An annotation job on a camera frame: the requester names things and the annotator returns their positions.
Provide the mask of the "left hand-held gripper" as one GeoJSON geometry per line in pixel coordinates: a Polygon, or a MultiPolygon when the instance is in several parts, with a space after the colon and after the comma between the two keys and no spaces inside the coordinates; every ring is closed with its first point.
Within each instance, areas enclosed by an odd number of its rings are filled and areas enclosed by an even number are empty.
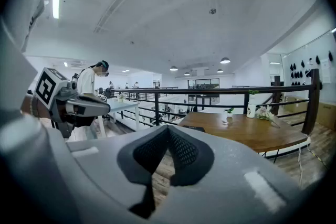
{"type": "Polygon", "coordinates": [[[110,112],[108,103],[76,95],[76,85],[54,68],[42,70],[34,94],[47,108],[52,126],[64,138],[70,138],[73,124],[91,124],[96,117],[110,112]]]}

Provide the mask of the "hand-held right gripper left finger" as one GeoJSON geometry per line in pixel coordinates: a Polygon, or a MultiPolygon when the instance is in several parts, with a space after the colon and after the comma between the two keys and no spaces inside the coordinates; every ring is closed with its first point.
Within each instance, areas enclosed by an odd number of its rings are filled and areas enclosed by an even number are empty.
{"type": "Polygon", "coordinates": [[[160,218],[153,174],[168,144],[167,126],[69,143],[77,166],[70,185],[81,218],[160,218]]]}

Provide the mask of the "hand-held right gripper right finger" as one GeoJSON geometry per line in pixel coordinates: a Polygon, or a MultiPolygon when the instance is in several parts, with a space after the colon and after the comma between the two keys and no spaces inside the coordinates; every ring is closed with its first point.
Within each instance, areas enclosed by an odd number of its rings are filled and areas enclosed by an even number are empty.
{"type": "Polygon", "coordinates": [[[169,188],[156,211],[160,223],[289,223],[311,194],[244,144],[179,126],[171,130],[207,144],[214,162],[195,185],[169,188]]]}

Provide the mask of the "person's left forearm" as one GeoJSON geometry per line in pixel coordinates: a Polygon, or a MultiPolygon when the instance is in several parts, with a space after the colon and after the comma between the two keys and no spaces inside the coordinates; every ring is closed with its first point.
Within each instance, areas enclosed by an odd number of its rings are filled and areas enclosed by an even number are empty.
{"type": "Polygon", "coordinates": [[[38,99],[35,97],[35,95],[26,94],[21,106],[21,111],[36,118],[40,118],[38,112],[38,99]]]}

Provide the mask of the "white table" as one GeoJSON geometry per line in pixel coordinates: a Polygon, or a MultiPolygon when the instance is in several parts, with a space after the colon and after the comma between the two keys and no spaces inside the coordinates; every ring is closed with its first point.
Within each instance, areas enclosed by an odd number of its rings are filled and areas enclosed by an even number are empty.
{"type": "Polygon", "coordinates": [[[140,130],[137,103],[107,100],[110,112],[98,116],[98,138],[119,136],[140,130]]]}

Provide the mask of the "white printed vase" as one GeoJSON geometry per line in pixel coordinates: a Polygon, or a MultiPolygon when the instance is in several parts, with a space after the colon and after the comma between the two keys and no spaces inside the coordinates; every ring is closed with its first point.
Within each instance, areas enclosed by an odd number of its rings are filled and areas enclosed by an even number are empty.
{"type": "Polygon", "coordinates": [[[249,101],[247,105],[246,116],[252,119],[255,117],[255,112],[256,112],[256,107],[257,107],[255,96],[256,94],[259,93],[259,91],[258,90],[248,90],[248,93],[249,93],[249,101]]]}

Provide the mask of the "white flower bunch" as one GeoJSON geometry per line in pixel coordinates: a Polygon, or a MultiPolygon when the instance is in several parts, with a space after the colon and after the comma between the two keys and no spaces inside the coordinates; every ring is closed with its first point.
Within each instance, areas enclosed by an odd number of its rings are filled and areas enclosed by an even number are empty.
{"type": "Polygon", "coordinates": [[[270,111],[269,105],[267,106],[262,105],[256,110],[256,118],[260,120],[269,121],[271,124],[273,124],[277,128],[280,128],[280,126],[274,121],[274,117],[275,116],[270,111]]]}

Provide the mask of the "cardboard box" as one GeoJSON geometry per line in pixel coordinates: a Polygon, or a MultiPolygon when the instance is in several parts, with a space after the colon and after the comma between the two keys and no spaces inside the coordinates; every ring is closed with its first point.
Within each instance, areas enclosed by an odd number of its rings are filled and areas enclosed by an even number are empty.
{"type": "MultiPolygon", "coordinates": [[[[285,102],[294,102],[294,101],[302,101],[302,98],[292,97],[292,96],[286,96],[285,102]]],[[[308,106],[308,102],[300,102],[300,103],[293,103],[293,104],[287,104],[284,105],[284,110],[287,112],[297,113],[306,111],[308,106]]]]}
{"type": "Polygon", "coordinates": [[[320,102],[316,122],[336,131],[336,104],[320,102]]]}

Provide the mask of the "group of black wall-hung bags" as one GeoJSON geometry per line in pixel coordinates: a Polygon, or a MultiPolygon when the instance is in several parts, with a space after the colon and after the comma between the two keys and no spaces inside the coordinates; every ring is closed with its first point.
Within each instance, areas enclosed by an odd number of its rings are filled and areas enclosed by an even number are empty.
{"type": "Polygon", "coordinates": [[[328,51],[322,55],[317,52],[310,53],[307,50],[295,51],[295,54],[290,54],[293,56],[293,59],[289,59],[291,68],[290,76],[292,79],[298,81],[293,84],[297,85],[306,85],[311,84],[312,72],[313,69],[319,70],[320,86],[324,86],[326,83],[322,83],[322,72],[321,72],[321,60],[329,59],[331,62],[331,78],[332,83],[336,83],[336,58],[334,58],[334,53],[328,51]]]}

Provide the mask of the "white wall notice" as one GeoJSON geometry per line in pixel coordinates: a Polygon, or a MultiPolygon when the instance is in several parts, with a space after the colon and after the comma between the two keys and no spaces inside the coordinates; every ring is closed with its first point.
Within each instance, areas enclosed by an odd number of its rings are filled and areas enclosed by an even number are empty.
{"type": "Polygon", "coordinates": [[[322,83],[332,83],[331,62],[329,59],[321,60],[322,83]]]}

